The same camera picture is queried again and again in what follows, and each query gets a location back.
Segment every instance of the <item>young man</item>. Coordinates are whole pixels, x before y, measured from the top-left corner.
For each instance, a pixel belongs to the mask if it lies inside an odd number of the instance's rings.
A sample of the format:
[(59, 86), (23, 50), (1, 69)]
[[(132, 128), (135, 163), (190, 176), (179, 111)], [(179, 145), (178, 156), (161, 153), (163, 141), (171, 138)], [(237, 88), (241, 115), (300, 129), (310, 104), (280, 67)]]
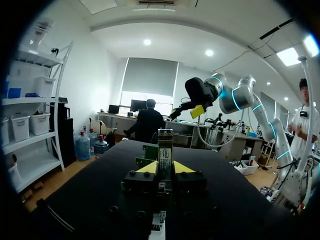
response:
[(313, 119), (310, 119), (310, 102), (307, 80), (302, 78), (299, 83), (300, 94), (303, 101), (303, 106), (298, 109), (293, 119), (288, 124), (288, 131), (291, 133), (295, 131), (295, 135), (291, 144), (292, 156), (296, 159), (301, 158), (307, 143), (309, 122), (313, 124), (312, 143), (318, 140), (320, 131), (320, 117), (319, 112), (314, 108)]
[(162, 115), (154, 108), (156, 101), (148, 99), (147, 109), (142, 109), (137, 117), (136, 123), (129, 130), (124, 130), (125, 135), (130, 137), (135, 133), (135, 139), (140, 142), (150, 143), (154, 133), (160, 128), (165, 128), (166, 123)]

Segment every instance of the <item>white shirt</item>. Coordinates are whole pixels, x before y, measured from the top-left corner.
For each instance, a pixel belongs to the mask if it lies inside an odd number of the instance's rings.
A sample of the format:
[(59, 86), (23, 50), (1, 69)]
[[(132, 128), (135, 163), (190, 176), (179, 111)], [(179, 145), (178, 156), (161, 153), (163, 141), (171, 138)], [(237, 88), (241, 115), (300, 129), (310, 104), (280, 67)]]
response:
[[(307, 118), (300, 116), (301, 110), (306, 111), (308, 113)], [(288, 125), (292, 125), (293, 129), (297, 129), (297, 126), (300, 126), (300, 124), (301, 124), (301, 130), (305, 134), (307, 134), (308, 129), (309, 129), (309, 120), (310, 120), (309, 116), (310, 116), (310, 107), (304, 106), (303, 109), (302, 109), (302, 107), (300, 107)], [(314, 120), (312, 121), (313, 122), (313, 130), (312, 130), (313, 133), (312, 134), (315, 135), (316, 137), (318, 137), (319, 132), (320, 132), (320, 117), (319, 117), (319, 112), (317, 111), (317, 109), (314, 109), (314, 118), (313, 119)], [(291, 144), (291, 153), (294, 158), (296, 158), (296, 159), (302, 158), (302, 155), (304, 154), (304, 150), (306, 147), (306, 143), (307, 142), (304, 139), (302, 139), (301, 137), (298, 137), (297, 135), (295, 135), (293, 137), (292, 144)]]

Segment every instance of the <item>white robotic arm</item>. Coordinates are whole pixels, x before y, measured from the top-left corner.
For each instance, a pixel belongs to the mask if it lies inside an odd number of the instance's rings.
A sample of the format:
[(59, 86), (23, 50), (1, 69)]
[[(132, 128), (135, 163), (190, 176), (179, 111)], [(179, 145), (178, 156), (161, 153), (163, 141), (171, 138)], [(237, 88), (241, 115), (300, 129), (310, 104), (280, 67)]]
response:
[[(307, 177), (303, 172), (297, 170), (291, 154), (290, 146), (285, 135), (281, 121), (278, 118), (268, 121), (266, 110), (253, 92), (256, 80), (247, 75), (238, 82), (238, 87), (232, 89), (223, 74), (215, 73), (210, 78), (202, 82), (199, 78), (192, 78), (185, 84), (190, 96), (190, 102), (183, 103), (171, 114), (171, 118), (176, 118), (181, 111), (191, 110), (193, 118), (203, 114), (207, 107), (219, 98), (219, 105), (225, 114), (251, 107), (258, 123), (261, 126), (262, 135), (265, 141), (275, 139), (275, 153), (278, 161), (278, 181), (273, 186), (273, 196), (270, 201), (276, 204), (285, 205), (288, 201), (298, 207), (302, 199), (307, 194)], [(207, 144), (199, 135), (200, 139), (209, 147), (217, 147)], [(312, 178), (309, 180), (309, 189), (313, 189), (319, 181), (319, 168), (315, 168)]]

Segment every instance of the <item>earphone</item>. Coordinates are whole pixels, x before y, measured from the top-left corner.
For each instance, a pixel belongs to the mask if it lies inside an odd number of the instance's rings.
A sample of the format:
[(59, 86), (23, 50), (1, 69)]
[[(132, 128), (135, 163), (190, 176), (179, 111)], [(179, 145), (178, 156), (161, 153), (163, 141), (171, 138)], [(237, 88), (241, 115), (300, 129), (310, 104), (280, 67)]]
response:
[(301, 111), (300, 111), (300, 117), (303, 117), (303, 118), (308, 118), (308, 112), (307, 111), (303, 111), (304, 109), (304, 104), (302, 105), (302, 108), (301, 108)]

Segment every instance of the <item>water bottle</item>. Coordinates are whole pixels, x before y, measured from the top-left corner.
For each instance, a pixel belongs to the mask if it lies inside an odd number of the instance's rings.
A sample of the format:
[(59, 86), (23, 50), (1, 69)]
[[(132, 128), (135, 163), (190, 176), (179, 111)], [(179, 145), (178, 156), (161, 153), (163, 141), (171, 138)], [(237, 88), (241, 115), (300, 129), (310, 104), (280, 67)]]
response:
[(94, 155), (100, 157), (109, 149), (109, 144), (104, 140), (102, 135), (99, 136), (99, 139), (94, 143)]
[(88, 160), (91, 157), (90, 154), (90, 141), (85, 136), (84, 131), (80, 132), (80, 136), (75, 140), (75, 154), (79, 160)]
[(94, 132), (93, 128), (90, 128), (90, 132), (87, 134), (90, 141), (90, 153), (91, 156), (95, 155), (95, 142), (98, 140), (98, 135)]

